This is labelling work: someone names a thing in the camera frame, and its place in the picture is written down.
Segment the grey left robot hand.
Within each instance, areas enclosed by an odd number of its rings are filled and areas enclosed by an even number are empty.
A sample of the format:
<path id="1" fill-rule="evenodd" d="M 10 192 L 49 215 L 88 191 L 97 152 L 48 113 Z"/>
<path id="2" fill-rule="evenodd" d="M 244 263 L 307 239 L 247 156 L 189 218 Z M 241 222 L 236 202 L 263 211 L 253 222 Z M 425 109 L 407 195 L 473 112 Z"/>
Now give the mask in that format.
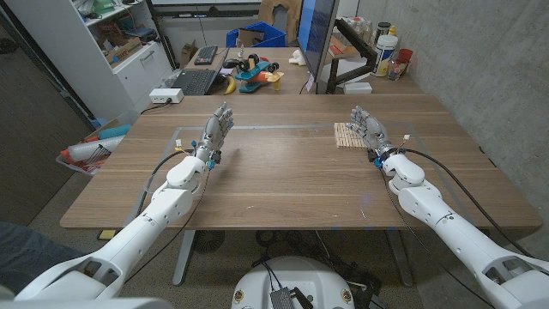
<path id="1" fill-rule="evenodd" d="M 233 127 L 232 109 L 224 101 L 205 124 L 193 155 L 208 164 L 220 163 L 220 149 L 228 131 Z"/>

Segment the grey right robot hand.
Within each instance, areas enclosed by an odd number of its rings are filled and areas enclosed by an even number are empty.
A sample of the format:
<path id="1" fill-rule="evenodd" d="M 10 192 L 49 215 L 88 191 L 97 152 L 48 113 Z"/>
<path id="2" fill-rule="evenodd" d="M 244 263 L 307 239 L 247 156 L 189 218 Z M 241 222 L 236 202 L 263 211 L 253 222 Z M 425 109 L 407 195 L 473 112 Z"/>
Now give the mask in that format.
<path id="1" fill-rule="evenodd" d="M 396 154 L 396 147 L 389 140 L 389 134 L 382 123 L 360 106 L 352 109 L 351 122 L 347 128 L 357 133 L 367 149 L 368 160 L 383 163 Z"/>

